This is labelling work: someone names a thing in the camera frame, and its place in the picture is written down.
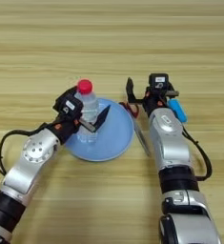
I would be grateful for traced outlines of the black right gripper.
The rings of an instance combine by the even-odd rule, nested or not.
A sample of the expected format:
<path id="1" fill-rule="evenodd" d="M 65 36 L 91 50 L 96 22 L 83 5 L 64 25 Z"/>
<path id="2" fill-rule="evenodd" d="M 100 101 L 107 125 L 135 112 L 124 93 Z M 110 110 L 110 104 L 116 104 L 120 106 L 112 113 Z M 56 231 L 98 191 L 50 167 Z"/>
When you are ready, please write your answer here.
<path id="1" fill-rule="evenodd" d="M 126 93 L 130 104 L 139 104 L 143 107 L 147 115 L 160 108 L 167 108 L 167 99 L 175 98 L 178 91 L 147 91 L 141 99 L 135 97 L 133 93 L 133 81 L 129 77 L 126 84 Z"/>

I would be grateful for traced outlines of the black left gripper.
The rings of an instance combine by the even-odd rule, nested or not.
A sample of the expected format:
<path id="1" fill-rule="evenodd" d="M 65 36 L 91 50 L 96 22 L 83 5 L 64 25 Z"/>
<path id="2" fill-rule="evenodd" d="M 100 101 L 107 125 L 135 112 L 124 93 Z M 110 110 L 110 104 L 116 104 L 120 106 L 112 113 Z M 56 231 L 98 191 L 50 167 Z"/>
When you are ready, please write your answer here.
<path id="1" fill-rule="evenodd" d="M 64 93 L 62 93 L 59 97 L 55 99 L 55 103 L 53 105 L 54 109 L 58 109 L 63 102 L 63 100 L 68 95 L 74 95 L 76 93 L 77 87 L 74 86 Z M 97 120 L 94 123 L 94 129 L 97 132 L 98 129 L 104 124 L 106 118 L 108 116 L 109 110 L 111 106 L 107 106 L 99 115 L 97 116 Z M 81 120 L 74 119 L 71 120 L 68 117 L 58 115 L 55 120 L 52 122 L 52 132 L 58 138 L 61 143 L 66 143 L 69 138 L 78 132 L 81 127 Z"/>

